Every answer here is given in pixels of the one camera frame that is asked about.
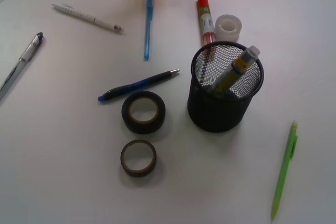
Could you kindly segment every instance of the silver pen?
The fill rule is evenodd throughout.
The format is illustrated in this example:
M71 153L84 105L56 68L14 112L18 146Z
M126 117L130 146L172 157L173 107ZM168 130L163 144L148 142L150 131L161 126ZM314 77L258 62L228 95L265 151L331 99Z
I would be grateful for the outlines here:
M43 33L38 33L31 41L25 52L19 58L15 67L12 69L5 82L0 87L0 100L4 97L8 89L11 87L15 79L19 76L26 63L31 60L34 55L35 49L41 44Z

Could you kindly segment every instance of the tape roll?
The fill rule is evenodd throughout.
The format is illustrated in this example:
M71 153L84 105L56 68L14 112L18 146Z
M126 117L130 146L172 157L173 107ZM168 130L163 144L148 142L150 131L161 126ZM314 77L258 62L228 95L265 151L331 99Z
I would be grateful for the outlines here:
M233 15L222 15L216 20L215 30L217 40L236 42L242 28L239 18Z
M131 114L131 108L135 102L141 99L148 99L152 101L156 106L155 116L147 121L139 121ZM158 130L163 122L166 115L166 107L163 100L157 94L149 91L140 91L129 96L122 105L121 109L122 118L125 121L127 128L132 132L138 134L149 134Z
M136 143L146 144L152 150L152 153L153 153L153 159L150 162L150 164L146 168L141 169L141 170L132 170L125 163L125 151L126 151L126 149L128 147L130 147L131 145L136 144ZM155 148L154 148L154 146L150 142L145 141L145 140L133 140L133 141L130 141L127 145L125 145L125 147L121 151L120 162L121 162L122 168L124 168L124 171L128 175L130 175L132 177L143 177L143 176L146 176L147 174L149 174L150 172L152 172L154 170L154 167L156 165L156 151L155 151Z

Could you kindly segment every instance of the black tape roll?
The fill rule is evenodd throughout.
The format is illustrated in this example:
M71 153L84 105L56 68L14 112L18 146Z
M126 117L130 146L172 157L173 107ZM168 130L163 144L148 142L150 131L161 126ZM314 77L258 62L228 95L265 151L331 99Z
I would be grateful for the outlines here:
M143 98L152 100L152 102L156 105L156 114L148 121L138 121L131 115L131 106L133 102ZM127 128L131 131L139 134L149 134L158 130L162 126L166 115L166 106L164 105L161 97L157 94L149 91L140 91L129 96L124 101L121 109L121 115Z
M131 170L131 169L129 169L128 166L126 165L125 159L124 159L124 155L125 155L126 149L128 147L130 147L131 145L136 144L136 143L143 143L143 144L148 145L149 148L153 152L153 159L152 159L152 161L150 162L150 164L146 168L141 169L141 170ZM146 176L151 171L153 171L153 169L154 169L154 167L156 165L156 151L155 151L155 148L154 148L154 146L150 142L145 141L145 140L133 140L133 141L130 141L127 145L125 145L125 147L121 151L120 162L121 162L122 168L124 168L125 172L128 175L130 175L132 177L143 177L143 176Z

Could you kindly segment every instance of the red marker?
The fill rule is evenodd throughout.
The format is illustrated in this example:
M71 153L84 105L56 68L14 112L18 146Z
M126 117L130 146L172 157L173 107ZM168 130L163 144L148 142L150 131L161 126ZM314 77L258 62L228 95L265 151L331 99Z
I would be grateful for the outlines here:
M200 17L199 22L201 24L204 45L214 42L216 34L208 0L198 0L198 15Z

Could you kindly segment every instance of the mesh cup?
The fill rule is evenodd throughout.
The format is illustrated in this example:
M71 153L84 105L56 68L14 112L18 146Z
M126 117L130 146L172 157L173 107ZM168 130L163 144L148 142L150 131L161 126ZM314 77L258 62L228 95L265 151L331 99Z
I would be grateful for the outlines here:
M252 97L264 81L264 70L257 60L226 92L223 98L207 93L207 89L244 50L241 44L217 41L202 47L191 64L188 112L193 122L210 132L224 132L243 118Z

